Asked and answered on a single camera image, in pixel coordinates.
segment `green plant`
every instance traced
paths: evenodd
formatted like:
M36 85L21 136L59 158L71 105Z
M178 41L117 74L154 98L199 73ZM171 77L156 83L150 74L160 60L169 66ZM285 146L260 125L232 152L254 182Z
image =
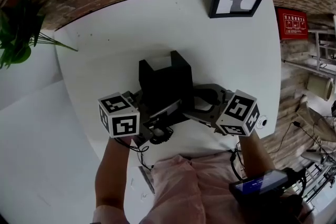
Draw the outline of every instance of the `green plant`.
M30 0L22 0L14 8L3 7L0 11L0 69L13 63L26 61L31 46L51 44L77 51L40 33L45 15L39 13L40 6Z

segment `person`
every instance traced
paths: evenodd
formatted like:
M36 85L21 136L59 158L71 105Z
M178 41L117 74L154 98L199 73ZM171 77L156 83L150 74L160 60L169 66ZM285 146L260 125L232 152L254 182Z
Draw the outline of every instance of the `person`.
M249 137L240 136L239 140L247 177L275 169L255 131ZM130 144L130 138L124 141ZM124 214L128 157L129 149L109 138L96 175L94 223L128 224ZM157 162L152 169L154 205L140 223L264 223L258 221L258 214L251 212L254 210L243 209L230 193L229 183L238 181L230 157L230 152L192 159L177 155ZM234 165L240 173L240 163ZM273 220L269 219L267 223L278 223L275 221L277 216L271 217ZM297 223L313 223L307 205L300 208L295 219Z

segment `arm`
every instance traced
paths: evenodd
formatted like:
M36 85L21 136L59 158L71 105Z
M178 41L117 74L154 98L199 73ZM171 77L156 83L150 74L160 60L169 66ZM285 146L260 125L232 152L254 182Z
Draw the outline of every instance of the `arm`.
M127 138L124 141L130 144L131 139ZM109 205L124 209L129 152L129 148L109 138L96 175L96 207Z
M247 177L257 176L267 170L275 169L274 163L262 145L256 131L253 130L252 134L247 137L240 136L239 141Z

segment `blue screen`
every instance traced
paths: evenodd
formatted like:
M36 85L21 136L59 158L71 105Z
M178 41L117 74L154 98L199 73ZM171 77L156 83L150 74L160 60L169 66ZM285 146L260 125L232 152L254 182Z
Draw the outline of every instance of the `blue screen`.
M263 177L237 184L236 188L239 189L243 194L250 194L254 192L262 193L274 183L278 182L280 185L285 183L287 180L287 175L285 173L275 170L264 175Z

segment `pink shirt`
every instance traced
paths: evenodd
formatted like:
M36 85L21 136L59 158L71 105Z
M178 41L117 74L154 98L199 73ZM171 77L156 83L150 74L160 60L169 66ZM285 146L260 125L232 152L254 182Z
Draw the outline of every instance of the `pink shirt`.
M187 160L181 156L156 163L152 170L155 201L141 224L233 224L245 223L240 207L228 189L238 181L230 153ZM240 164L235 163L239 173ZM99 206L94 223L129 224L124 212ZM306 223L313 223L312 216Z

